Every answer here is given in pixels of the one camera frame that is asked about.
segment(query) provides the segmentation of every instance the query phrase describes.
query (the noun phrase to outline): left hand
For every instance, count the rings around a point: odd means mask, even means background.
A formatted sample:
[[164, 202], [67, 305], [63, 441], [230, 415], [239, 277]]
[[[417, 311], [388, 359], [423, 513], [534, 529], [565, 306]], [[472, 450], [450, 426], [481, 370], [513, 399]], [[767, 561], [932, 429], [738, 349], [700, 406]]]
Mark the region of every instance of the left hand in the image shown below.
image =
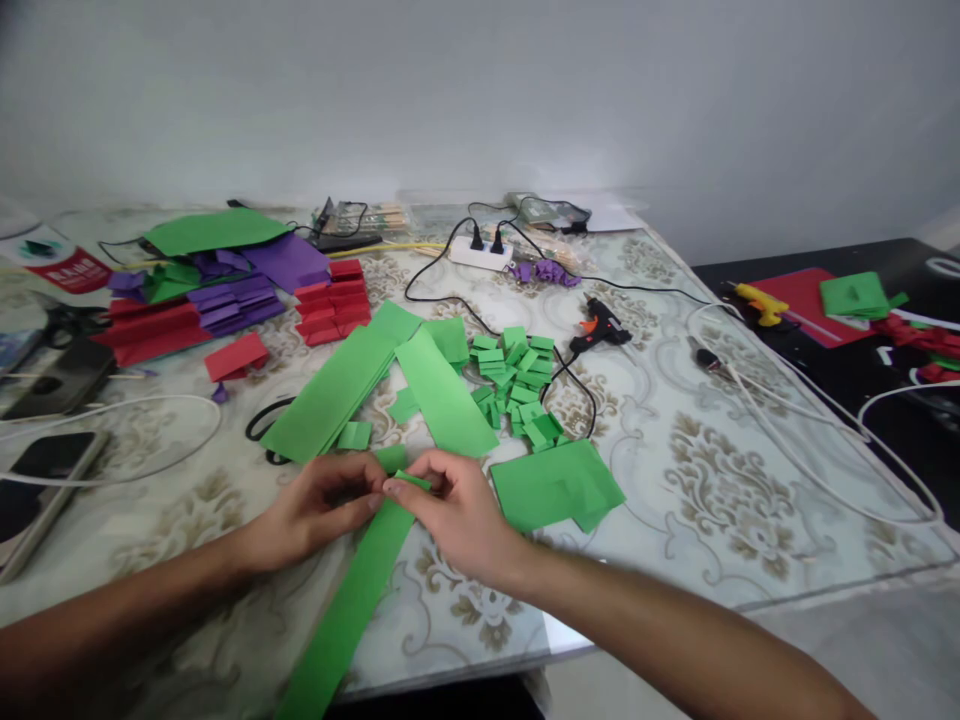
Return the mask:
[[[241, 561], [255, 573], [279, 570], [356, 530], [383, 504], [386, 478], [373, 453], [314, 458], [273, 505], [237, 531]], [[351, 492], [362, 496], [333, 507]]]

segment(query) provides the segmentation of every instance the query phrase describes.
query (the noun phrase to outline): red label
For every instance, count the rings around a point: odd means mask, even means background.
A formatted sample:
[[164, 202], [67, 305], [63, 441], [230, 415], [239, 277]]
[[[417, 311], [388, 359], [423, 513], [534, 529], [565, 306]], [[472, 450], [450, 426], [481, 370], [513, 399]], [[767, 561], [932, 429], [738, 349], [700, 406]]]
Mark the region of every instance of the red label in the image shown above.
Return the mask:
[[79, 247], [73, 255], [63, 262], [44, 265], [43, 267], [28, 267], [27, 270], [46, 278], [60, 289], [75, 295], [99, 290], [107, 284], [107, 280], [110, 279], [110, 274], [113, 272], [86, 250]]

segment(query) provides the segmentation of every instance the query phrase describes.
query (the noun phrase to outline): forearm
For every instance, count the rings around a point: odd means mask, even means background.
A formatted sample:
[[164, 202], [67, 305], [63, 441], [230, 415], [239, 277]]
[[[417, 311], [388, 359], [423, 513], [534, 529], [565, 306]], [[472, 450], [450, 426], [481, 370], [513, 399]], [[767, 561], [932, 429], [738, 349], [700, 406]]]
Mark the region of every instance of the forearm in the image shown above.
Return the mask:
[[253, 572], [243, 530], [0, 630], [0, 697], [25, 709], [87, 673], [103, 678], [200, 617]]
[[570, 625], [697, 718], [869, 718], [809, 656], [640, 573], [533, 548], [503, 588]]

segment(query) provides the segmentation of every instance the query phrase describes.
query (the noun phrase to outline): patterned tablecloth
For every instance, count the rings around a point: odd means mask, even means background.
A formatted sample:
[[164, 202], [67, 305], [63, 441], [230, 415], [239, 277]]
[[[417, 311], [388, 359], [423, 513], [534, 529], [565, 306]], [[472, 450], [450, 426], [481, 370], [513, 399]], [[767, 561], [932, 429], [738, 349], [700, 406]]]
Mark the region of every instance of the patterned tablecloth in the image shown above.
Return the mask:
[[[418, 232], [445, 241], [461, 210], [417, 209]], [[126, 240], [178, 214], [86, 213], [66, 216], [58, 226], [95, 248], [95, 240]], [[607, 278], [680, 287], [705, 297], [689, 268], [653, 233], [593, 237], [588, 247], [598, 273]], [[374, 310], [389, 298], [427, 319], [463, 312], [454, 302], [404, 301], [404, 286], [425, 264], [423, 255], [394, 251], [361, 257]], [[36, 314], [28, 288], [56, 294], [33, 276], [3, 275], [0, 329], [22, 325], [26, 315]], [[590, 535], [567, 521], [537, 532], [539, 540], [626, 563], [741, 610], [874, 587], [885, 578], [956, 562], [949, 531], [903, 530], [867, 520], [805, 479], [745, 410], [735, 389], [692, 362], [684, 329], [695, 307], [691, 301], [593, 282], [584, 289], [613, 308], [634, 334], [628, 350], [598, 347], [574, 365], [599, 405], [593, 440], [627, 501]], [[491, 327], [522, 324], [556, 338], [562, 348], [583, 319], [579, 289], [519, 285], [508, 275], [448, 262], [426, 272], [415, 293], [461, 294]], [[107, 301], [105, 291], [61, 297], [76, 304]], [[287, 303], [292, 307], [292, 300]], [[223, 406], [223, 425], [199, 453], [148, 480], [75, 496], [23, 575], [0, 588], [0, 625], [196, 547], [270, 504], [297, 467], [269, 465], [262, 449], [244, 439], [243, 429], [258, 409], [297, 393], [336, 349], [305, 347], [293, 329], [296, 322], [291, 309], [259, 327], [270, 360], [245, 380], [228, 383], [231, 398]], [[469, 317], [466, 324], [469, 335], [479, 329]], [[742, 373], [778, 395], [808, 402], [784, 382], [755, 337], [733, 321], [718, 314], [704, 322], [703, 333]], [[158, 377], [112, 381], [100, 399], [114, 403], [169, 393], [209, 397], [213, 388], [202, 358], [229, 340], [151, 362], [147, 367]], [[34, 367], [51, 359], [52, 354], [40, 357]], [[359, 419], [373, 422], [374, 447], [406, 443], [413, 457], [432, 442], [420, 415], [398, 426], [387, 414], [404, 384], [394, 363], [389, 380], [374, 389]], [[5, 384], [0, 400], [8, 403], [15, 392]], [[802, 458], [842, 493], [881, 513], [915, 516], [874, 458], [828, 426], [786, 412], [761, 395], [756, 399]], [[585, 434], [590, 403], [569, 378], [561, 377], [546, 405], [569, 435]], [[209, 410], [194, 403], [165, 400], [77, 425], [112, 430], [95, 475], [118, 477], [181, 453], [212, 419]], [[508, 430], [500, 434], [501, 445], [484, 459], [485, 466], [527, 452]], [[14, 443], [8, 445], [4, 456], [15, 450]], [[172, 639], [130, 673], [111, 702], [131, 716], [151, 718], [268, 715], [355, 542], [342, 539]], [[541, 663], [550, 653], [539, 611], [458, 573], [417, 525], [384, 588], [345, 690], [360, 696], [506, 671]]]

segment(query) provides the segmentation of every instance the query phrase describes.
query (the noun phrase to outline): white power strip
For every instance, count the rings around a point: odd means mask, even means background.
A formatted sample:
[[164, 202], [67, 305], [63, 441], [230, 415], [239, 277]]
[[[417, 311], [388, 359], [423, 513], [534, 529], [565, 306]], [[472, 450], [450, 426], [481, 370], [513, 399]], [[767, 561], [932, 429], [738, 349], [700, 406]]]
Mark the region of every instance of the white power strip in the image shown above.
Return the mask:
[[503, 245], [503, 254], [499, 255], [490, 252], [493, 243], [485, 242], [483, 250], [471, 250], [470, 244], [473, 237], [467, 235], [458, 235], [450, 244], [450, 259], [461, 265], [473, 265], [484, 270], [493, 270], [494, 272], [503, 272], [510, 265], [513, 259], [513, 246], [507, 243]]

